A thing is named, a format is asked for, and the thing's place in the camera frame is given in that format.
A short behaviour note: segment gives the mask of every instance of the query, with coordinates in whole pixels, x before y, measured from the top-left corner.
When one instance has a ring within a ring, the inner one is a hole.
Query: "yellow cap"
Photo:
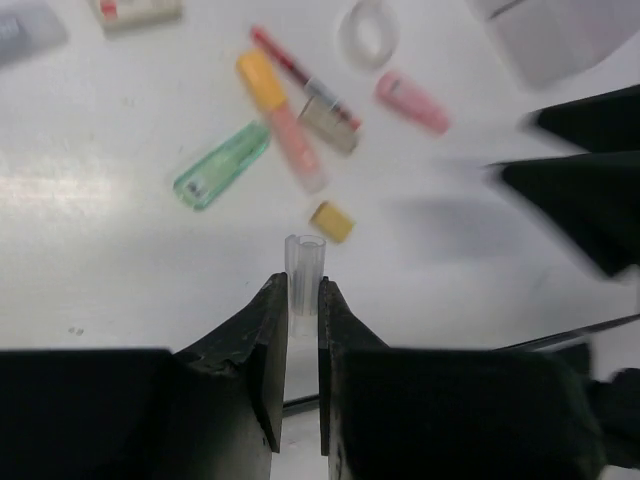
[[[256,48],[240,55],[236,68],[262,110],[274,110],[287,101],[271,63],[261,50]]]

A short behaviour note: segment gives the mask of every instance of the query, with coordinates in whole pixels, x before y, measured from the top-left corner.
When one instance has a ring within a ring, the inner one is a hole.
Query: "small yellow cap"
[[[320,204],[311,217],[311,224],[336,243],[344,242],[354,226],[353,220],[329,202]]]
[[[269,59],[259,49],[240,55],[236,68],[262,110],[270,111],[287,101]]]

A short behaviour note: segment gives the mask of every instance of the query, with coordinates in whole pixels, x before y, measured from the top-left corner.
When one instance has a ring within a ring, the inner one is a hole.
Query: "highlighter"
[[[327,182],[320,161],[296,122],[265,54],[259,49],[250,50],[238,58],[236,68],[269,121],[274,137],[304,189],[308,193],[322,190]]]

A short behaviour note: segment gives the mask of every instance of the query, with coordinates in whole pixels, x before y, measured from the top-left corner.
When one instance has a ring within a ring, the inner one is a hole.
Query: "pink container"
[[[390,71],[382,76],[376,85],[376,96],[437,134],[445,133],[451,126],[444,109],[422,88],[398,72]]]

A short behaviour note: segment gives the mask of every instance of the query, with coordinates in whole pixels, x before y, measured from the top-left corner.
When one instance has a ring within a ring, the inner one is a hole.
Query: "green plastic case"
[[[269,129],[251,122],[198,160],[173,183],[173,191],[194,210],[204,210],[269,145]]]

